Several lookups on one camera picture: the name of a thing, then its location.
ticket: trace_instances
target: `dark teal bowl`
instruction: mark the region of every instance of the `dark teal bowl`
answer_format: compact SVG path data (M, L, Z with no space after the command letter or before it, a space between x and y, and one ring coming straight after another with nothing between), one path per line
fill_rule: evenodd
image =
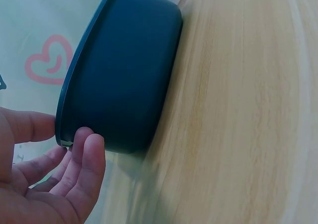
M80 127L106 150L132 153L152 142L182 30L167 0L103 0L75 52L56 114L56 140L69 147Z

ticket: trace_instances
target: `wooden table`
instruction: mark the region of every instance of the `wooden table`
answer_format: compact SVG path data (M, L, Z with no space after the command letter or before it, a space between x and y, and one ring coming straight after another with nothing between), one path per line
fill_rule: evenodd
M155 140L114 155L103 223L318 223L318 0L182 0Z

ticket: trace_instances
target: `heart drawing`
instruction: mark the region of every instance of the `heart drawing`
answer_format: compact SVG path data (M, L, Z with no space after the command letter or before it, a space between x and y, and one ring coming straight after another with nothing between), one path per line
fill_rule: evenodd
M36 74L32 69L32 63L34 61L42 61L44 63L50 62L51 58L49 54L49 49L53 43L59 43L64 48L66 53L66 66L67 66L67 69L69 69L69 66L71 64L72 57L73 57L73 50L68 40L64 38L62 35L58 35L58 34L54 34L50 36L43 45L42 53L31 55L26 60L24 68L25 68L25 72L27 76L38 83L62 85L64 82L64 78L51 78L51 77L40 76ZM62 56L58 55L56 58L55 66L53 68L46 69L46 71L48 72L48 74L54 74L61 68L61 66L62 66Z

